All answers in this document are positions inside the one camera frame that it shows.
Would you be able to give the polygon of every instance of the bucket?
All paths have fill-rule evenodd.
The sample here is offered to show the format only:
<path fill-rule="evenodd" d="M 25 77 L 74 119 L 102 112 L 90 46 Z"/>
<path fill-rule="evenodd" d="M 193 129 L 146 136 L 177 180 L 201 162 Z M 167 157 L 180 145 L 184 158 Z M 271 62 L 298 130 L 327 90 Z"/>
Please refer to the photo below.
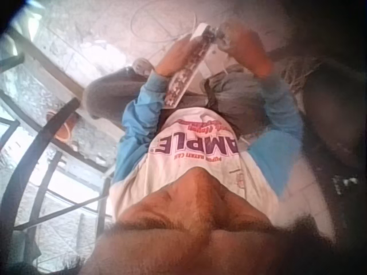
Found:
<path fill-rule="evenodd" d="M 50 110 L 46 114 L 46 119 L 49 121 L 57 112 L 54 110 Z M 71 138 L 71 132 L 73 131 L 73 128 L 75 124 L 77 123 L 78 115 L 76 113 L 72 113 L 70 117 L 64 122 L 64 124 L 61 126 L 61 128 L 57 131 L 55 134 L 55 138 L 59 141 L 66 143 Z"/>

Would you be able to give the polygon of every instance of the blue sleeve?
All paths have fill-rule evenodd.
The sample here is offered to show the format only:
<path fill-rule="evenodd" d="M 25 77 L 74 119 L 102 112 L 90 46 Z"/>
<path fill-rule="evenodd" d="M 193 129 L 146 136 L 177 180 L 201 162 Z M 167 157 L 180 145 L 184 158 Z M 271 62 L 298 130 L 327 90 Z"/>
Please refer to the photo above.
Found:
<path fill-rule="evenodd" d="M 137 99 L 130 102 L 122 116 L 125 135 L 118 146 L 114 182 L 127 177 L 143 156 L 157 131 L 169 79 L 152 72 Z"/>
<path fill-rule="evenodd" d="M 289 87 L 280 77 L 271 75 L 260 85 L 271 129 L 248 152 L 274 192 L 281 195 L 302 146 L 303 123 Z"/>

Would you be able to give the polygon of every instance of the gray pants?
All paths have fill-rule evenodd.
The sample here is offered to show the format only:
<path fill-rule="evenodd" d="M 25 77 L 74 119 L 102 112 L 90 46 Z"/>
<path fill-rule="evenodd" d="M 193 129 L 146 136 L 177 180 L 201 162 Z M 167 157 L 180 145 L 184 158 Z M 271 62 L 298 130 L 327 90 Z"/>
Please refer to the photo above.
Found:
<path fill-rule="evenodd" d="M 236 135 L 261 131 L 268 119 L 259 86 L 252 76 L 238 67 L 228 69 L 205 80 L 206 95 L 187 91 L 176 109 L 204 107 L 222 116 L 235 130 Z M 147 78 L 124 68 L 92 82 L 84 92 L 83 102 L 89 114 L 121 123 L 126 105 L 138 97 Z M 175 110 L 162 110 L 158 129 Z"/>

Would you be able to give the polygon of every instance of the wire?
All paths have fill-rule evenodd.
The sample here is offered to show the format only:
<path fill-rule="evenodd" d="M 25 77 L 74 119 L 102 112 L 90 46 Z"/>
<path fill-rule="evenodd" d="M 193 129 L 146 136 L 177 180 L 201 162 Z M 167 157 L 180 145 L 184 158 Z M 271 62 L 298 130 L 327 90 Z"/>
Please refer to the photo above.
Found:
<path fill-rule="evenodd" d="M 147 39 L 147 38 L 144 38 L 144 37 L 141 37 L 139 36 L 133 29 L 132 25 L 134 23 L 134 19 L 136 17 L 136 15 L 143 9 L 145 9 L 147 6 L 150 6 L 150 5 L 153 5 L 153 4 L 156 4 L 158 2 L 164 2 L 164 1 L 167 1 L 167 0 L 154 0 L 154 1 L 151 1 L 151 2 L 148 2 L 148 3 L 145 3 L 143 4 L 142 6 L 140 6 L 136 11 L 135 13 L 132 15 L 131 19 L 130 19 L 130 32 L 138 39 L 141 39 L 145 42 L 148 42 L 148 43 L 168 43 L 168 42 L 172 42 L 172 41 L 175 41 L 177 39 L 179 39 L 180 37 L 184 36 L 184 35 L 187 35 L 189 33 L 193 33 L 196 29 L 196 24 L 197 24 L 197 16 L 196 16 L 196 13 L 194 13 L 194 24 L 193 24 L 193 30 L 192 32 L 184 32 L 182 34 L 179 34 L 177 36 L 174 36 L 172 38 L 168 38 L 168 39 L 165 39 L 165 40 L 150 40 L 150 39 Z"/>

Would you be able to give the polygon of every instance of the hand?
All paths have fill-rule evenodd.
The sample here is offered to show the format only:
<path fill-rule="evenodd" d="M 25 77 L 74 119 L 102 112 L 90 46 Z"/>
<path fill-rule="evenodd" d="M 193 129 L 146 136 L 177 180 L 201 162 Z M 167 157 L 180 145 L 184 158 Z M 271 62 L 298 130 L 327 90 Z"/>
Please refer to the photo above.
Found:
<path fill-rule="evenodd" d="M 259 35 L 246 29 L 237 19 L 222 23 L 216 41 L 218 48 L 228 53 L 257 77 L 267 77 L 272 71 L 272 61 L 267 56 Z"/>
<path fill-rule="evenodd" d="M 184 68 L 188 63 L 189 57 L 195 52 L 202 40 L 202 37 L 197 37 L 190 41 L 190 37 L 191 35 L 188 34 L 173 44 L 155 68 L 157 74 L 170 77 Z"/>

